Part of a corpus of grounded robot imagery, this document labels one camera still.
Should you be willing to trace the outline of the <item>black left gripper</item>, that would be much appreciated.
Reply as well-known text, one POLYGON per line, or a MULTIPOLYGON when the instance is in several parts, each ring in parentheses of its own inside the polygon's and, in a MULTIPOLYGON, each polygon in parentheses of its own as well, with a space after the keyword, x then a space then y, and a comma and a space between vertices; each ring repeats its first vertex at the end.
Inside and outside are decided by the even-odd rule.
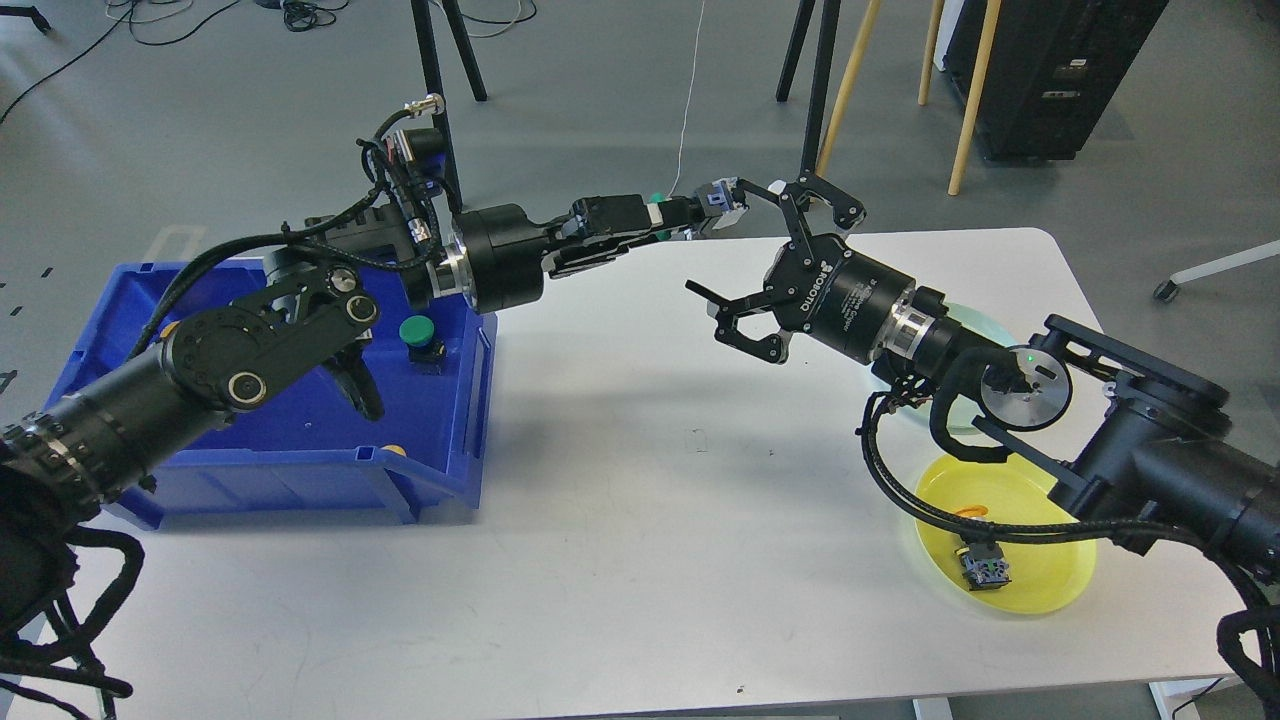
POLYGON ((648 204, 637 193, 585 197, 572 204, 570 217, 547 222, 530 220, 517 204, 453 215, 453 241, 467 266, 463 295, 468 305, 486 314, 539 300, 545 255, 545 273, 559 279, 612 263, 634 249, 669 241, 673 234, 682 240, 676 231, 652 232, 648 204), (570 237, 584 243, 556 249, 568 219, 570 237))

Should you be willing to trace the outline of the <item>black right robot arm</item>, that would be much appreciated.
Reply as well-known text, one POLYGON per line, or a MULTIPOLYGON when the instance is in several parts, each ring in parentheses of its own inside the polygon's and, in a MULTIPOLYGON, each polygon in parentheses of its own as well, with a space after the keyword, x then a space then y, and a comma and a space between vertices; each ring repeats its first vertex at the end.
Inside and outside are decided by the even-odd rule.
POLYGON ((863 205, 819 177, 767 190, 736 178, 704 184, 689 200, 692 236, 736 222, 753 195, 776 205, 788 241, 760 292, 709 302, 716 337, 768 363, 788 338, 809 334, 868 365, 886 383, 859 429, 877 486, 900 509, 974 541, 1056 544, 1107 538, 1146 553, 1157 541, 1189 544, 1216 564, 1244 609, 1224 616, 1219 653, 1277 716, 1277 466, 1231 447, 1225 388, 1066 318, 1046 319, 1025 345, 1001 346, 948 315, 941 292, 849 247, 813 234, 805 211, 827 204, 841 231, 863 205), (927 405, 934 443, 966 462, 1024 457, 1053 478, 1048 497, 1069 524, 982 523, 904 489, 877 445, 881 419, 927 405))

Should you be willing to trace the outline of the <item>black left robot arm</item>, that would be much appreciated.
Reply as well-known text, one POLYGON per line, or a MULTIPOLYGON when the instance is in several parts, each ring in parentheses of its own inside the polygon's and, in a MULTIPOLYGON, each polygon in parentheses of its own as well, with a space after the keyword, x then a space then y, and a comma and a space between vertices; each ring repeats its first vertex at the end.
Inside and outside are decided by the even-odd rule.
POLYGON ((515 204, 456 214, 433 200, 448 154, 430 129, 430 94, 358 141, 370 190, 333 217, 220 243, 178 272, 124 363, 3 430, 3 688, 56 705, 23 676, 87 685, 105 717, 128 683, 92 650, 138 580, 141 543, 90 527, 104 505, 210 430, 229 425, 321 368, 370 421, 384 414, 364 361, 381 310, 362 269, 398 274, 412 300, 460 296, 476 313, 538 301, 550 278, 736 222, 735 179, 690 195, 580 199, 531 222, 515 204))

